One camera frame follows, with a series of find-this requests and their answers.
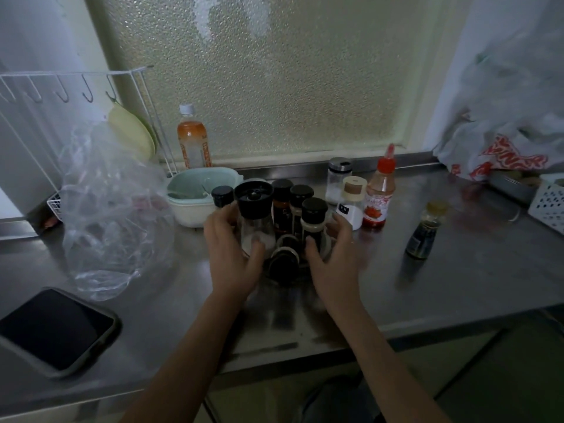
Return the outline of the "person's right hand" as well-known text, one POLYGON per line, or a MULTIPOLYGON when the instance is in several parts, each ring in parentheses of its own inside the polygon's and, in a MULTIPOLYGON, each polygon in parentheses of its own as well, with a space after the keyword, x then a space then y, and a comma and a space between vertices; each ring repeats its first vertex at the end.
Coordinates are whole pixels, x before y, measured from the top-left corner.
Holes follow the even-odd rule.
POLYGON ((335 239, 330 257, 321 277, 312 277, 315 290, 332 317, 361 306, 357 248, 353 230, 347 220, 334 213, 327 224, 335 239))

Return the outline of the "black round spice rack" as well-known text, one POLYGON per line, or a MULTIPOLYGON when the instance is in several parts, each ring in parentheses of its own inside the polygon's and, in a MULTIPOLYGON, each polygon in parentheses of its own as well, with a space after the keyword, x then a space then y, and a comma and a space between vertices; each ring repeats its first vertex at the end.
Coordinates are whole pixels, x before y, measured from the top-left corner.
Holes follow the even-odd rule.
POLYGON ((264 277, 281 287, 289 287, 311 277, 303 243, 293 234, 283 234, 263 265, 264 277))

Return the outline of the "glass grinder with black top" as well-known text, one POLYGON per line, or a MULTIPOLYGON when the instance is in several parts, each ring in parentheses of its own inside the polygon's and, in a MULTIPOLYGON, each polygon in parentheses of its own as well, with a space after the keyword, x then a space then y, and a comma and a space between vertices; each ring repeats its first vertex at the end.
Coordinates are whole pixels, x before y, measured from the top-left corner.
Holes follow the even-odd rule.
POLYGON ((275 227, 272 220, 273 186, 265 181, 247 181, 234 190, 240 218, 240 243, 250 256, 255 240, 264 244, 264 259, 271 257, 276 247, 275 227))

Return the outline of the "person's left forearm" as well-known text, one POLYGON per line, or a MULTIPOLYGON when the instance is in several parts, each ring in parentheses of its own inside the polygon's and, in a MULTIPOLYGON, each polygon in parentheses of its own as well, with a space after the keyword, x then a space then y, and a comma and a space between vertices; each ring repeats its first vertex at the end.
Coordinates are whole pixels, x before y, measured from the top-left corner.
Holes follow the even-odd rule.
POLYGON ((248 292, 213 291, 173 354, 119 423, 193 423, 248 292))

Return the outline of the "person's right forearm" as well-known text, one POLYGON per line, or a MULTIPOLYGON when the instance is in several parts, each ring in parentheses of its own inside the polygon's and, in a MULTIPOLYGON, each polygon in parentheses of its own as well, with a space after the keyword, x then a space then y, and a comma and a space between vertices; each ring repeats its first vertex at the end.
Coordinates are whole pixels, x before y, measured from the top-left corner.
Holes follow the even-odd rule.
POLYGON ((326 303, 386 423, 452 423, 408 371, 359 300, 326 303))

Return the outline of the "beige-label black-capped spice bottle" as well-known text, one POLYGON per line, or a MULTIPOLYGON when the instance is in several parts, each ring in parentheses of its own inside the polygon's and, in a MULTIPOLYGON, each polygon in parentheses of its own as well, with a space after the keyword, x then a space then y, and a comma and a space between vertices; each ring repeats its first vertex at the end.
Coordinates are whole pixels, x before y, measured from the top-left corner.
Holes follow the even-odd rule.
POLYGON ((317 250, 321 252, 327 212, 328 205, 325 200, 317 197, 309 197, 303 200, 300 223, 304 247, 306 246, 306 238, 310 236, 314 239, 317 250))

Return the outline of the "black-capped glass spice bottle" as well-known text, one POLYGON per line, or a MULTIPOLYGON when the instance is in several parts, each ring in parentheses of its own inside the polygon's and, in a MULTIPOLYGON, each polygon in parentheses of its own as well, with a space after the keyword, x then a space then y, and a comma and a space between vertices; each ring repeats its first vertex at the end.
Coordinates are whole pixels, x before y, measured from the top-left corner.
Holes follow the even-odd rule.
POLYGON ((308 185, 296 184, 290 188, 292 234, 299 240, 302 240, 302 204, 304 200, 311 197, 314 197, 314 190, 308 185))

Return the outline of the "white bottle with beige cap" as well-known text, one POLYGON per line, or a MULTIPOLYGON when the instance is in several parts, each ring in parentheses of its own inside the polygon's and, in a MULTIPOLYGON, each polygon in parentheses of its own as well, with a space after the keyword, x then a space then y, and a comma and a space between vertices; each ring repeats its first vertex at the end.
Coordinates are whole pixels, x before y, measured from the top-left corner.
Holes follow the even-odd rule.
POLYGON ((335 213, 349 222, 353 231, 358 230, 363 222, 367 180, 362 177, 346 177, 342 183, 342 192, 335 213))

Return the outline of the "small black-capped spice bottle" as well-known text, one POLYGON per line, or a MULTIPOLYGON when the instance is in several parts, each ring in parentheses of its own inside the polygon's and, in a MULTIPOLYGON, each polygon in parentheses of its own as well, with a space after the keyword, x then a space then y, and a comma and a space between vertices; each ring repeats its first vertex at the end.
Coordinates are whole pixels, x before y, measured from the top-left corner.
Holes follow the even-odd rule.
POLYGON ((219 185, 213 188, 211 196, 217 209, 231 205, 235 200, 234 189, 228 185, 219 185))

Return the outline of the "white plastic bowl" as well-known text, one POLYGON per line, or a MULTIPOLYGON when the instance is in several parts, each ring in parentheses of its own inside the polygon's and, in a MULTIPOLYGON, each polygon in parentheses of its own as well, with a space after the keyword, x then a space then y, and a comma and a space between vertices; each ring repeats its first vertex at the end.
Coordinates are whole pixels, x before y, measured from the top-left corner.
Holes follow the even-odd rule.
POLYGON ((220 208, 215 205, 211 195, 201 199, 176 199, 167 197, 176 222, 189 228, 201 228, 211 213, 220 208))

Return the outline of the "light green colander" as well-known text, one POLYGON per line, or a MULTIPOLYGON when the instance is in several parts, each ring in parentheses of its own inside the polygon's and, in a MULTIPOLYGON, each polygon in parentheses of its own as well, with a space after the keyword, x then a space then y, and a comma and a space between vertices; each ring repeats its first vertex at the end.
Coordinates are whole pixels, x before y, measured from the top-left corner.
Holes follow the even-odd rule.
POLYGON ((166 197, 174 202, 201 204, 212 201, 211 192, 218 186, 235 188, 243 176, 227 167, 204 167, 184 170, 173 176, 166 187, 166 197))

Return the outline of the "clear plastic bag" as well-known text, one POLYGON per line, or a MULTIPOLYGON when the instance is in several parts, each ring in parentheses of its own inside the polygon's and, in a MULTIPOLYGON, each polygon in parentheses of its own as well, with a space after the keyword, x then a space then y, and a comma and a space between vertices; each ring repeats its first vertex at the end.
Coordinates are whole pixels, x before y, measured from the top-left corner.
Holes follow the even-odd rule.
POLYGON ((63 250, 78 291, 93 301, 167 269, 174 217, 165 171, 126 149, 108 123, 83 123, 59 156, 63 250))

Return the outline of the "frosted glass window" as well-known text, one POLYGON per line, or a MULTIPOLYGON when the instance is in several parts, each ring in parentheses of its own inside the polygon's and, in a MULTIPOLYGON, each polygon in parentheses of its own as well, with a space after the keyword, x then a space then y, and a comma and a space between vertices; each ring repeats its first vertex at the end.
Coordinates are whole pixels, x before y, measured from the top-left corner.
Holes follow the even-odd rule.
POLYGON ((184 166, 194 105, 230 167, 371 157, 425 134, 474 0, 85 0, 108 64, 145 73, 184 166))

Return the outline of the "metal tray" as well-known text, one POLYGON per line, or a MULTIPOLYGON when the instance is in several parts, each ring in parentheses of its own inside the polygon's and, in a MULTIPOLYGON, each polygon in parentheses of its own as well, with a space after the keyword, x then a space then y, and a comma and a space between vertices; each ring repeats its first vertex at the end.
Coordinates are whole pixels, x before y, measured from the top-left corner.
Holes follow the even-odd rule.
POLYGON ((522 206, 529 206, 541 184, 535 172, 518 170, 493 170, 487 182, 489 186, 522 206))

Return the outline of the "white perforated plastic basket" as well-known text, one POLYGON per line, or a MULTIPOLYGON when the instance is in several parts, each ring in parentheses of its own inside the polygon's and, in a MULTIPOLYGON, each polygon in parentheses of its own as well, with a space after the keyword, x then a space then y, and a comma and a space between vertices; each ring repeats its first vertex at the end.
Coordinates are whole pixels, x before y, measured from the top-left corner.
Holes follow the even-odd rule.
POLYGON ((564 172, 543 174, 539 179, 527 213, 564 236, 564 172))

